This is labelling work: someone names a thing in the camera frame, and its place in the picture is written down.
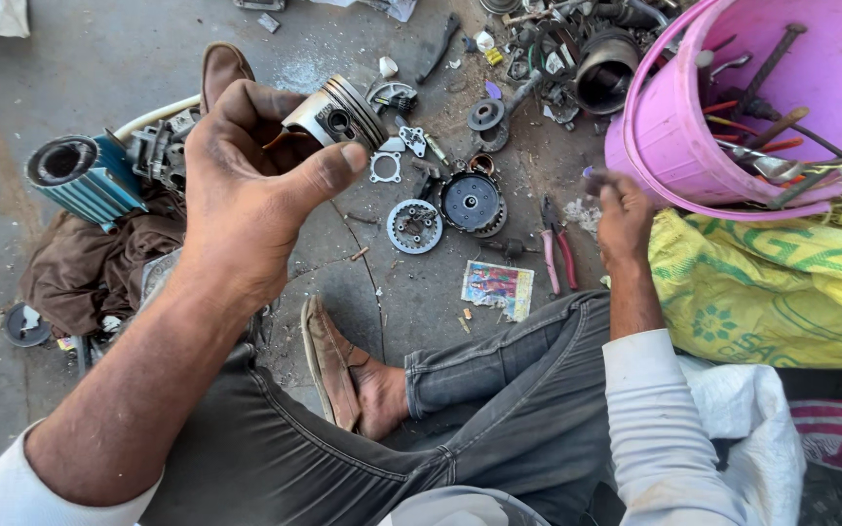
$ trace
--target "brown cloth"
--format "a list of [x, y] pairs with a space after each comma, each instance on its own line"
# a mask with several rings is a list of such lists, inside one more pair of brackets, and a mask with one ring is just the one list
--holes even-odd
[[141, 296], [145, 263], [183, 244], [183, 201], [166, 190], [147, 192], [149, 212], [116, 220], [119, 233], [67, 211], [54, 216], [19, 280], [25, 303], [67, 334], [89, 334], [104, 316], [131, 317]]

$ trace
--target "pink bucket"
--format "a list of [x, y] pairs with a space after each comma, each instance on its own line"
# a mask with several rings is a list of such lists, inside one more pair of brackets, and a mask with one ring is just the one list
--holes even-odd
[[[702, 0], [669, 27], [639, 66], [625, 113], [606, 134], [606, 165], [633, 175], [660, 207], [676, 205], [736, 220], [784, 219], [829, 210], [828, 199], [842, 195], [842, 177], [825, 180], [789, 202], [799, 208], [741, 212], [706, 206], [767, 202], [782, 190], [742, 171], [714, 142], [700, 111], [694, 56], [737, 35], [717, 52], [714, 65], [745, 52], [755, 56], [746, 67], [720, 73], [712, 89], [719, 93], [730, 86], [745, 88], [792, 22], [806, 25], [807, 33], [794, 42], [758, 95], [782, 113], [809, 107], [801, 124], [842, 148], [842, 0]], [[677, 56], [639, 95], [644, 74], [656, 58], [654, 51], [687, 23]], [[743, 122], [759, 129], [769, 126], [749, 118]], [[788, 130], [777, 140], [790, 137], [800, 136]], [[779, 154], [803, 161], [833, 158], [808, 138], [804, 145]]]

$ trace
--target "brown shoe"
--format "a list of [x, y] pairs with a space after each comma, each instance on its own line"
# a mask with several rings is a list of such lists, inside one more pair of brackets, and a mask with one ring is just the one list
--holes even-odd
[[337, 330], [319, 296], [311, 296], [301, 307], [301, 331], [324, 417], [348, 432], [356, 432], [362, 408], [349, 368], [365, 364], [368, 353]]
[[229, 42], [208, 45], [200, 68], [200, 115], [206, 115], [229, 84], [240, 78], [255, 80], [242, 52]]

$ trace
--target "pliers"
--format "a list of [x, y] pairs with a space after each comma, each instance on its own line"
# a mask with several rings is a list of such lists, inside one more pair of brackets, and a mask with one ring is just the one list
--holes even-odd
[[574, 270], [574, 256], [571, 255], [571, 247], [567, 245], [567, 231], [557, 222], [557, 212], [551, 199], [544, 195], [544, 202], [541, 207], [541, 217], [544, 220], [544, 231], [541, 238], [544, 240], [544, 264], [547, 266], [547, 274], [551, 277], [551, 288], [556, 295], [560, 294], [560, 283], [557, 282], [557, 272], [554, 269], [554, 242], [551, 238], [557, 238], [557, 246], [564, 257], [564, 269], [567, 270], [567, 284], [572, 290], [577, 290], [577, 273]]

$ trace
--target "fingernail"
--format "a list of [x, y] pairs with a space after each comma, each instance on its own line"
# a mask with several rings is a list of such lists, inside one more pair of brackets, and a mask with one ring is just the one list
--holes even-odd
[[368, 164], [366, 149], [357, 142], [351, 142], [344, 146], [344, 159], [346, 159], [346, 164], [350, 165], [350, 169], [355, 172], [366, 169]]

